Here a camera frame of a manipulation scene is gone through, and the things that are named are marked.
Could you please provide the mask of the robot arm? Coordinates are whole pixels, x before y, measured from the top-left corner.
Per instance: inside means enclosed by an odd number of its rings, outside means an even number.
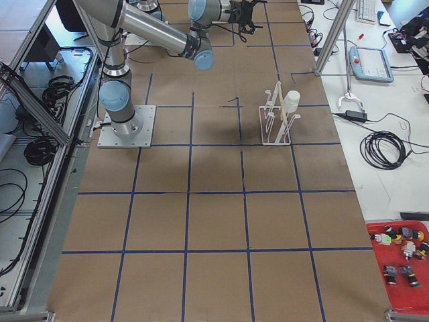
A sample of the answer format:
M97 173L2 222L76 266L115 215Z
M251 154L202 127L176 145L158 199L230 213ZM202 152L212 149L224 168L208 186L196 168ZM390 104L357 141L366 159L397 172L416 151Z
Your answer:
M75 1L84 26L98 48L102 60L97 103L109 120L106 125L119 138L132 138L151 123L140 114L131 100L131 69L128 56L146 46L157 46L177 58L193 61L197 69L214 65L209 30L218 25L237 26L237 35L258 29L253 22L257 1L189 1L189 32L183 32L166 20L158 1Z

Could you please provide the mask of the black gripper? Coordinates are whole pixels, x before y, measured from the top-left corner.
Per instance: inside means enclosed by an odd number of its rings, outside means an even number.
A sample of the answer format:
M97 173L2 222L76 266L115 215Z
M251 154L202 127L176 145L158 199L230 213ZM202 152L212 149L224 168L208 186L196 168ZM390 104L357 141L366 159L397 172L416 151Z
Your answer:
M254 34L256 29L261 29L253 23L253 9L259 3L266 3L263 0L252 1L230 1L229 22L237 23L239 32L244 34Z

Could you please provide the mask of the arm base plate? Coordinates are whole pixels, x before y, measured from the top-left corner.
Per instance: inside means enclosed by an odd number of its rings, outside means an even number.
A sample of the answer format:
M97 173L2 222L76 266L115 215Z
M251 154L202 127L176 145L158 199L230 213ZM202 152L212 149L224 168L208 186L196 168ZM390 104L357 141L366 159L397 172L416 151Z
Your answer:
M127 123L115 123L106 112L97 146L99 148L150 148L156 118L155 105L135 105L135 115Z

